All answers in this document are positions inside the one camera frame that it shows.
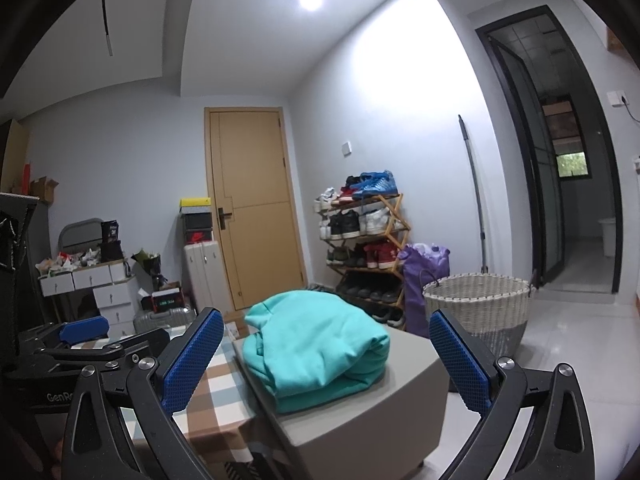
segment purple bag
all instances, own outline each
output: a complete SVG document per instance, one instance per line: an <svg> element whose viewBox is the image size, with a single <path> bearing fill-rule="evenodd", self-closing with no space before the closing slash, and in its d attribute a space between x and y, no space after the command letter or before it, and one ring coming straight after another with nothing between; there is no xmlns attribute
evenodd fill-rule
<svg viewBox="0 0 640 480"><path fill-rule="evenodd" d="M429 337L429 321L424 309L422 288L449 275L449 253L444 247L408 244L398 258L404 260L404 316L406 330Z"/></svg>

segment wicker basket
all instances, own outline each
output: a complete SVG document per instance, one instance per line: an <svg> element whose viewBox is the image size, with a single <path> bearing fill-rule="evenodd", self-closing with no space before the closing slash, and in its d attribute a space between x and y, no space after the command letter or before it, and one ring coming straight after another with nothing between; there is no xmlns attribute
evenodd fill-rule
<svg viewBox="0 0 640 480"><path fill-rule="evenodd" d="M535 288L529 282L518 278L459 274L429 283L422 295L427 319L446 308L496 357L513 357L527 326L532 291Z"/></svg>

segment teal clothing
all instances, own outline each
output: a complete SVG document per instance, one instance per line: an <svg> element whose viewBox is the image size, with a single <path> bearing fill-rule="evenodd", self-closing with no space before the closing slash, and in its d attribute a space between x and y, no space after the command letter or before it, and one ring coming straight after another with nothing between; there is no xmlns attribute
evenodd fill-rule
<svg viewBox="0 0 640 480"><path fill-rule="evenodd" d="M244 320L244 362L276 401L295 412L369 388L389 355L386 330L334 294L295 290L254 305Z"/></svg>

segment power cord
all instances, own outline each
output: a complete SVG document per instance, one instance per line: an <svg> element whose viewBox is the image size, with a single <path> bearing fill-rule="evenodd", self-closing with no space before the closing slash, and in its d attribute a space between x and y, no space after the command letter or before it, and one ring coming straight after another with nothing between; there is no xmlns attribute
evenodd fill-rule
<svg viewBox="0 0 640 480"><path fill-rule="evenodd" d="M629 110L629 103L626 102L626 98L624 96L622 96L622 104L625 105L626 112L629 114L629 117L631 117L636 123L640 124L640 121L638 121L638 119L636 119L631 113L631 110Z"/></svg>

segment door handle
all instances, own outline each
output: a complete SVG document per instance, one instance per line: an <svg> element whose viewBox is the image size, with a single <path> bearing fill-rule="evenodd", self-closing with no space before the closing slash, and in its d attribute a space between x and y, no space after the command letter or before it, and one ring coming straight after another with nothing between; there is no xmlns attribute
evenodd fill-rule
<svg viewBox="0 0 640 480"><path fill-rule="evenodd" d="M220 230L224 231L226 229L225 220L232 216L233 213L225 213L224 208L218 208L218 223L220 224Z"/></svg>

